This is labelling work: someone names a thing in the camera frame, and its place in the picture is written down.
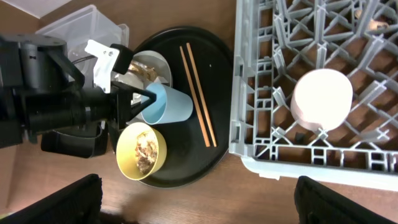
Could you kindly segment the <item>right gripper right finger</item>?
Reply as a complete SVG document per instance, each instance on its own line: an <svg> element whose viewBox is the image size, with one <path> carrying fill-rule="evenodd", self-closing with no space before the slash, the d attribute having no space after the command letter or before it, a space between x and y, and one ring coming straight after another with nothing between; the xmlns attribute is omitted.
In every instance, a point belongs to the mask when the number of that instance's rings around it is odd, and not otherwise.
<svg viewBox="0 0 398 224"><path fill-rule="evenodd" d="M300 224L394 223L307 176L298 178L294 201Z"/></svg>

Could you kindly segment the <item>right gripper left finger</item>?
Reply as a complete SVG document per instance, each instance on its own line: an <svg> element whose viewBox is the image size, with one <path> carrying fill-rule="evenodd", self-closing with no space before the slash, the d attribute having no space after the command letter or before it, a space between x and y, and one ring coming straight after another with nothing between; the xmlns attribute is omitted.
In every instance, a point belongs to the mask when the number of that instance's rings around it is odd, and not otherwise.
<svg viewBox="0 0 398 224"><path fill-rule="evenodd" d="M101 178L89 174L1 219L1 224L98 223L102 196Z"/></svg>

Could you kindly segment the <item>blue cup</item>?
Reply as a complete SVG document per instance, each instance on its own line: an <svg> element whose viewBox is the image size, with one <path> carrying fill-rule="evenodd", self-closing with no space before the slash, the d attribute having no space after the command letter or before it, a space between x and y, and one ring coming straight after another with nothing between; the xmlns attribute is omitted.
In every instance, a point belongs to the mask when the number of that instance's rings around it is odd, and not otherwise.
<svg viewBox="0 0 398 224"><path fill-rule="evenodd" d="M156 94L156 100L141 112L147 124L176 123L191 116L193 102L187 94L160 83L151 83L146 90Z"/></svg>

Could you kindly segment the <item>white tissue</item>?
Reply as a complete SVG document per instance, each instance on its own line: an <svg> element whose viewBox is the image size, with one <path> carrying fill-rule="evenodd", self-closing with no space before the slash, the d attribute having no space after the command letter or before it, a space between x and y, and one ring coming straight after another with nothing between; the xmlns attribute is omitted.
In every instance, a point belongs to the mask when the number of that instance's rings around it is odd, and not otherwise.
<svg viewBox="0 0 398 224"><path fill-rule="evenodd" d="M144 82L137 75L135 75L131 72L127 72L124 75L116 73L113 76L112 81L121 82L121 83L127 84L129 86L138 88L138 89L144 88ZM141 95L138 93L134 93L132 95L131 104L134 105L134 104L140 103L140 102L141 102Z"/></svg>

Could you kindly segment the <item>gold snack wrapper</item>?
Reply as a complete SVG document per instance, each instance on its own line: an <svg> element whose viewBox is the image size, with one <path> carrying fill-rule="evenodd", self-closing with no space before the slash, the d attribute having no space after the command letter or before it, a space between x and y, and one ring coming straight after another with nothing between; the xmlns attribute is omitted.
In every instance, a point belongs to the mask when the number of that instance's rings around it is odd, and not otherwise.
<svg viewBox="0 0 398 224"><path fill-rule="evenodd" d="M151 82L153 82L158 77L155 68L149 67L148 65L145 65L135 60L131 61L128 71L136 75L140 75Z"/></svg>

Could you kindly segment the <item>grey plate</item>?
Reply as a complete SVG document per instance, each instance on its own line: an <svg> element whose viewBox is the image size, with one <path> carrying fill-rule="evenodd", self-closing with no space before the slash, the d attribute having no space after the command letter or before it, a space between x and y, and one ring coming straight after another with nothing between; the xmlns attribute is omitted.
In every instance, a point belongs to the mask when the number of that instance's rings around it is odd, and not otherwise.
<svg viewBox="0 0 398 224"><path fill-rule="evenodd" d="M144 87L154 82L162 83L166 86L173 87L173 78L170 66L166 59L160 53L153 50L141 51L133 56L133 60L148 65L149 67L155 68L158 74L158 77L153 82L146 80L140 75L137 75L144 82Z"/></svg>

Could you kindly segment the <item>food scraps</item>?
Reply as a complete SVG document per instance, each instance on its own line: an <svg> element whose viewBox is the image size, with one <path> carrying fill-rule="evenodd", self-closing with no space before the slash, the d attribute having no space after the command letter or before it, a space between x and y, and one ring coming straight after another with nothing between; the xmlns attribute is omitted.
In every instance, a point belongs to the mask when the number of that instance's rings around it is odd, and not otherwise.
<svg viewBox="0 0 398 224"><path fill-rule="evenodd" d="M153 168L158 154L157 139L154 132L145 131L137 136L135 156L141 174L146 175Z"/></svg>

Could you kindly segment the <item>yellow bowl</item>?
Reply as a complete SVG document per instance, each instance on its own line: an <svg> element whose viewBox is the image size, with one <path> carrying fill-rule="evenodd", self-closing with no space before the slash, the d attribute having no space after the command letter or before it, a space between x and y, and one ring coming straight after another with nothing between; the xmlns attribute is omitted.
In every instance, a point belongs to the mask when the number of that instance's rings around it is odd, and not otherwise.
<svg viewBox="0 0 398 224"><path fill-rule="evenodd" d="M153 168L148 174L143 175L140 173L137 167L135 148L137 136L145 131L151 131L155 133L158 154ZM142 180L154 172L157 172L163 166L166 155L167 145L163 135L145 123L133 123L125 128L119 137L116 147L116 159L119 169L128 179L131 180Z"/></svg>

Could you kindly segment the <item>pink cup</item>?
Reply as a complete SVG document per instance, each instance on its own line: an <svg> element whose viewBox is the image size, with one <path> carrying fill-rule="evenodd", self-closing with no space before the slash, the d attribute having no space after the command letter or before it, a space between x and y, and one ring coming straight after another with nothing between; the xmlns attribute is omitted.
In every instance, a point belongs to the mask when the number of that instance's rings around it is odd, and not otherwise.
<svg viewBox="0 0 398 224"><path fill-rule="evenodd" d="M333 130L348 117L353 87L343 73L322 68L307 72L296 83L290 111L303 128Z"/></svg>

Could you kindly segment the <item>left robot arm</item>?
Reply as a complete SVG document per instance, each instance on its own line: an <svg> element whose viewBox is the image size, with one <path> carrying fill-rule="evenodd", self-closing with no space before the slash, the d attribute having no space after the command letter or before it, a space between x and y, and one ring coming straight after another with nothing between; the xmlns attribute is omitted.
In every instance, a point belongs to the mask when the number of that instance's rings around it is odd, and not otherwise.
<svg viewBox="0 0 398 224"><path fill-rule="evenodd" d="M67 43L40 34L1 35L1 147L35 143L52 130L100 121L115 130L156 101L156 95L112 81L126 72L133 52L120 44L103 47L88 41L97 57L96 85L85 89L85 76L66 53Z"/></svg>

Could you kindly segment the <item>grey dishwasher rack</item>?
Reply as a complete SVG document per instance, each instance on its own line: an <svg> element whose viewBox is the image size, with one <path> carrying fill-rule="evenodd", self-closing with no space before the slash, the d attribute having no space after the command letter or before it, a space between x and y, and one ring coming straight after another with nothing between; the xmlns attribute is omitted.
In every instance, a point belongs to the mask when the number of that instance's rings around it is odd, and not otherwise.
<svg viewBox="0 0 398 224"><path fill-rule="evenodd" d="M397 1L238 1L229 152L265 178L397 190Z"/></svg>

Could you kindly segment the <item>right wooden chopstick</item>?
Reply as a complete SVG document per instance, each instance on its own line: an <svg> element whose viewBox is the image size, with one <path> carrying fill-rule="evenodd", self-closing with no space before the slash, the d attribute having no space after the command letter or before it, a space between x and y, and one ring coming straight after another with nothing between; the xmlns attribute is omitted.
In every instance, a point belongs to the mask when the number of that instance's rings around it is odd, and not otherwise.
<svg viewBox="0 0 398 224"><path fill-rule="evenodd" d="M216 142L215 134L214 134L214 131L213 131L213 126L212 126L212 123L211 123L210 115L208 113L208 108L207 108L205 97L204 97L203 90L202 90L202 87L201 87L200 79L199 79L199 76L198 76L197 66L196 66L195 59L194 59L194 56L193 56L193 53L192 53L191 45L190 45L190 43L186 43L186 45L187 45L187 50L188 50L188 54L189 54L189 57L190 57L190 61L191 61L191 64L192 64L195 80L196 80L196 83L197 83L197 88L198 88L198 92L199 92L199 95L200 95L201 104L203 106L203 111L204 111L204 114L205 114L206 122L207 122L207 125L208 125L208 128L209 128L209 131L210 131L211 140L213 142L214 147L216 147L217 146L217 142Z"/></svg>

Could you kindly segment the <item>wooden chopstick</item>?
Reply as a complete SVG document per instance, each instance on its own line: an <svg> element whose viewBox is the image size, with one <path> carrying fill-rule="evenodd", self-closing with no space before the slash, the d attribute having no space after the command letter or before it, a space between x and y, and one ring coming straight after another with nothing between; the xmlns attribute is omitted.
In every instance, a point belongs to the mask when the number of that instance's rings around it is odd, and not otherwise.
<svg viewBox="0 0 398 224"><path fill-rule="evenodd" d="M201 128L201 132L202 132L202 135L203 135L203 138L204 138L204 141L205 141L205 146L206 147L210 147L210 140L209 140L206 128L205 128L203 116L202 116L202 113L201 113L201 110L200 110L197 94L196 94L194 86L193 86L193 81L192 81L192 78L191 78L191 74L190 74L190 70L189 70L189 67L188 67L187 60L185 58L183 47L180 46L179 49L180 49L180 54L182 56L183 65L184 65L185 73L186 73L186 76L187 76L188 84L189 84L189 87L190 87L190 91L191 91L191 94L192 94L193 104L195 105L195 110L196 110L196 113L197 113L198 121L199 121L200 128Z"/></svg>
<svg viewBox="0 0 398 224"><path fill-rule="evenodd" d="M186 45L187 45L187 50L188 50L188 54L189 54L189 57L190 57L190 61L191 61L191 64L192 64L195 80L196 80L196 83L197 83L197 88L198 88L198 92L199 92L199 95L200 95L201 104L203 106L203 111L204 111L204 114L205 114L206 122L207 122L207 125L208 125L208 128L209 128L209 131L210 131L211 140L213 142L214 147L216 147L217 146L217 142L216 142L215 134L214 134L214 131L213 131L213 126L212 126L212 123L211 123L210 115L208 113L208 108L207 108L205 97L204 97L203 90L202 90L202 87L201 87L200 79L199 79L199 76L198 76L197 66L196 66L195 59L194 59L194 56L193 56L193 53L192 53L191 45L190 45L190 43L186 43Z"/></svg>

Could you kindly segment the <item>round black serving tray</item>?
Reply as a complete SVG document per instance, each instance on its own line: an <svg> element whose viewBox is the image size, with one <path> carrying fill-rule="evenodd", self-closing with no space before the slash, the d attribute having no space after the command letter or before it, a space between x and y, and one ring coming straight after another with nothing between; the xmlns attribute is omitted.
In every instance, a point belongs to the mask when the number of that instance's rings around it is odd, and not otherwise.
<svg viewBox="0 0 398 224"><path fill-rule="evenodd" d="M189 95L190 88L180 47L191 46L201 89L216 138L206 147L197 115L179 123L156 124L165 138L167 156L163 166L141 183L157 188L189 185L206 176L223 158L229 145L229 121L233 85L233 53L213 33L192 26L162 30L143 41L135 52L153 50L170 65L173 87Z"/></svg>

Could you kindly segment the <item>left wooden chopstick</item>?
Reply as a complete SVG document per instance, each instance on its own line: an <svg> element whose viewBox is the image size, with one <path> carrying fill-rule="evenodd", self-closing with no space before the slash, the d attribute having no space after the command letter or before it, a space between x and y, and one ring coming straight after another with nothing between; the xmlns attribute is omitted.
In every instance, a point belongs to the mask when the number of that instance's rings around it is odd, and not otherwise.
<svg viewBox="0 0 398 224"><path fill-rule="evenodd" d="M195 105L195 110L196 110L196 113L197 113L198 121L199 121L200 128L201 128L201 132L202 132L202 135L203 135L203 138L204 138L204 141L205 141L205 146L206 147L210 147L210 140L209 140L206 128L205 128L203 116L202 116L202 113L201 113L201 110L200 110L197 94L196 94L194 86L193 86L193 81L192 81L192 78L191 78L191 74L190 74L190 70L189 70L189 67L188 67L187 60L185 58L183 47L180 46L179 49L180 49L180 54L182 56L183 65L184 65L185 73L186 73L186 76L187 76L188 84L189 84L189 87L190 87L190 91L191 91L191 94L192 94L193 104Z"/></svg>

